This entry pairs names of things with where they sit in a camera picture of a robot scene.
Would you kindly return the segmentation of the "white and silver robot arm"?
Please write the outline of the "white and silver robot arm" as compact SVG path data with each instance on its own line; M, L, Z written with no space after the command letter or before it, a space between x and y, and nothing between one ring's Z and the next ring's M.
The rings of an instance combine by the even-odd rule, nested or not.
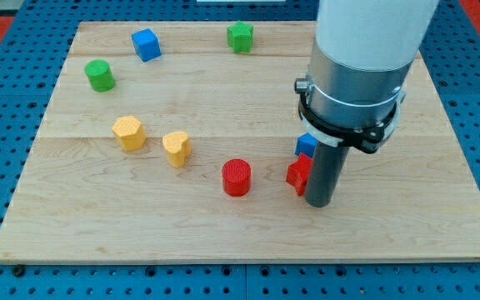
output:
M320 0L298 113L320 147L375 153L398 126L403 84L438 0Z

